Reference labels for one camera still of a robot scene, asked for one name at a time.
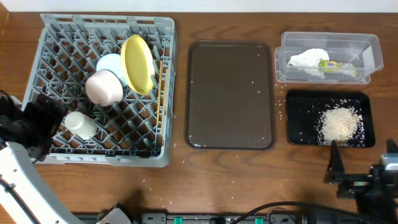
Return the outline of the clear plastic waste bin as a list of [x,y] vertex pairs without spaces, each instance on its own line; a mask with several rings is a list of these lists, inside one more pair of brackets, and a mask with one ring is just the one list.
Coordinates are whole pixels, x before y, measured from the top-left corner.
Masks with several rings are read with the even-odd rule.
[[[331,61],[352,63],[359,77],[323,72],[325,78],[321,79],[288,64],[291,56],[308,49],[323,49]],[[274,62],[275,77],[281,83],[368,84],[371,74],[384,68],[380,41],[374,34],[284,32]]]

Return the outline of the cream plastic cup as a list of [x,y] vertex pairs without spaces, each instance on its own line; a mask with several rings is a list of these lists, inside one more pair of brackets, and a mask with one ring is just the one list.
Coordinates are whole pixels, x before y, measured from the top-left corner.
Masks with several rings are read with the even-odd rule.
[[88,140],[97,132],[95,121],[79,111],[66,115],[65,126],[72,134],[78,135],[83,140]]

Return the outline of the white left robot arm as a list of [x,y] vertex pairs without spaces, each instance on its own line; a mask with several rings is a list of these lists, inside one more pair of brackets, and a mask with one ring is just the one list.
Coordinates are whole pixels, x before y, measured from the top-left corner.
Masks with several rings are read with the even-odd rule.
[[35,168],[68,109],[41,93],[25,106],[1,92],[1,205],[16,223],[80,223]]

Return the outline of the pink plastic bowl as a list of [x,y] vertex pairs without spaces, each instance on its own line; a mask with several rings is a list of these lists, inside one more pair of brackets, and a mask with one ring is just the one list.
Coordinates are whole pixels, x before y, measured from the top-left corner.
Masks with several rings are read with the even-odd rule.
[[85,84],[88,98],[96,105],[111,106],[123,98],[123,87],[117,76],[109,70],[98,70]]

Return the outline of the light blue plastic bowl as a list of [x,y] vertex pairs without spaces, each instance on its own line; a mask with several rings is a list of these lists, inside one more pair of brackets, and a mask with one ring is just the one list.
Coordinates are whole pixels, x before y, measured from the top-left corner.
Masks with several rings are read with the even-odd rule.
[[96,64],[96,70],[109,70],[119,79],[122,87],[127,86],[119,54],[107,54],[101,57]]

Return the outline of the white paper napkin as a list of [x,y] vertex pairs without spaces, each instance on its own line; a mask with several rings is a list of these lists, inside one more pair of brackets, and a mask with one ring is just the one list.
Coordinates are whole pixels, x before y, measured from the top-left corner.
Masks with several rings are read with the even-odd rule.
[[288,64],[298,67],[300,70],[307,72],[310,75],[324,79],[323,72],[319,71],[320,62],[322,60],[329,60],[329,55],[323,49],[308,49],[305,52],[291,56]]

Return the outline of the green yellow snack wrapper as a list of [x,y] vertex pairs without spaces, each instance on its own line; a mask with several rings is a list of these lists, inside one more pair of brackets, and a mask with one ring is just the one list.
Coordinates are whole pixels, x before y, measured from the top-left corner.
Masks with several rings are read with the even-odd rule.
[[359,77],[358,69],[352,63],[341,63],[331,60],[320,60],[318,68],[320,72],[342,73],[344,75],[349,75],[353,78]]

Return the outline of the pile of white rice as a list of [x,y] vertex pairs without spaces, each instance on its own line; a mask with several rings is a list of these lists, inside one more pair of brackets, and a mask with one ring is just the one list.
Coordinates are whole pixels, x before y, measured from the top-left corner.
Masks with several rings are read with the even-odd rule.
[[362,146],[364,144],[363,117],[354,106],[336,106],[320,113],[316,130],[317,143],[339,146]]

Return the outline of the black food waste tray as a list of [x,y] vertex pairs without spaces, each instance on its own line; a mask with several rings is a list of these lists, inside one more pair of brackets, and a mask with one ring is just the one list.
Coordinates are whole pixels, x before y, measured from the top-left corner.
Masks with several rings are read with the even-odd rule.
[[330,146],[332,140],[322,133],[327,111],[344,108],[358,117],[356,131],[343,147],[373,147],[376,143],[371,104],[360,91],[291,90],[287,94],[287,132],[293,144]]

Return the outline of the wooden chopstick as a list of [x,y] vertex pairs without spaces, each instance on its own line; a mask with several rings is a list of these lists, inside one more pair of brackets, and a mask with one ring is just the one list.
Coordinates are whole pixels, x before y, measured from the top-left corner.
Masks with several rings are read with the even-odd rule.
[[162,91],[162,72],[163,72],[163,61],[160,61],[159,68],[159,83],[158,83],[158,97],[157,97],[157,122],[156,125],[159,125],[159,117],[160,117],[160,102],[161,102],[161,91]]
[[167,87],[167,79],[168,79],[168,77],[169,77],[169,75],[168,75],[168,68],[166,68],[166,71],[165,71],[165,88],[164,88],[164,98],[163,98],[163,104],[162,104],[162,127],[161,127],[161,132],[160,132],[160,134],[161,135],[163,135],[163,130],[164,130],[164,126],[165,126],[165,110],[166,110],[166,106],[165,106],[165,103],[166,103],[166,97],[167,97],[167,90],[168,90],[168,87]]

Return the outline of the yellow plastic plate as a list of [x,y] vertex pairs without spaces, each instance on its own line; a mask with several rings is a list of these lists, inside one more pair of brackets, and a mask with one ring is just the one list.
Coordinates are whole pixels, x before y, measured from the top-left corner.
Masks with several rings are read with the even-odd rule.
[[148,95],[154,86],[155,69],[150,48],[141,36],[132,35],[123,43],[121,65],[128,87],[140,95]]

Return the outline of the dark brown serving tray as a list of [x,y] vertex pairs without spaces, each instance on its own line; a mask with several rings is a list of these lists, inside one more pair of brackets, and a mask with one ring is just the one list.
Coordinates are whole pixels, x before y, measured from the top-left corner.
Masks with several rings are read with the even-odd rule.
[[275,143],[271,53],[260,41],[190,46],[185,140],[194,149],[265,151]]

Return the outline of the grey plastic dish rack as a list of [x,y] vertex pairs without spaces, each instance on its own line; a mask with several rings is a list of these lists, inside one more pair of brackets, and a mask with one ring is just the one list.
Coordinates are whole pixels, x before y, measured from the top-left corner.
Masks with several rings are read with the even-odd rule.
[[67,109],[44,161],[170,162],[178,38],[169,17],[42,14],[23,103]]

